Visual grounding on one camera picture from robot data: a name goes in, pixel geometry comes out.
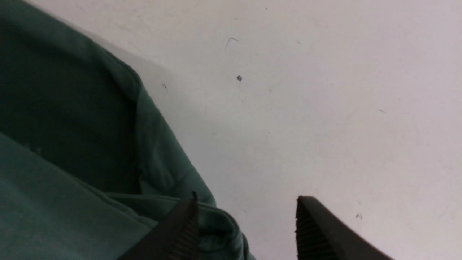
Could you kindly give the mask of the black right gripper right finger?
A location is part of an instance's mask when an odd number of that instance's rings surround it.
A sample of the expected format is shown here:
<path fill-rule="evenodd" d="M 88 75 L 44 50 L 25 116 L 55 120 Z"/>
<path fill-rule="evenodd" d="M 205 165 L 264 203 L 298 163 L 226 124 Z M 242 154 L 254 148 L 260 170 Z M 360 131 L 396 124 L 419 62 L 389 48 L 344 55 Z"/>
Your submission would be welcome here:
<path fill-rule="evenodd" d="M 390 260 L 345 225 L 313 196 L 299 196 L 296 209 L 299 260 Z"/>

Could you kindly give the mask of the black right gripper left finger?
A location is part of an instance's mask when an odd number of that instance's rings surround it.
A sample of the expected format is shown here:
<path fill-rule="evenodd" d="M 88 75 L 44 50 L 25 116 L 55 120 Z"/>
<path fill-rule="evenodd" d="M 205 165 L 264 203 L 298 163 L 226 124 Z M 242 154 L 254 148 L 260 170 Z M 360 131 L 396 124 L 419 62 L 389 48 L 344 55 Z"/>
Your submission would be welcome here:
<path fill-rule="evenodd" d="M 119 260 L 198 260 L 198 196 L 183 199 Z"/>

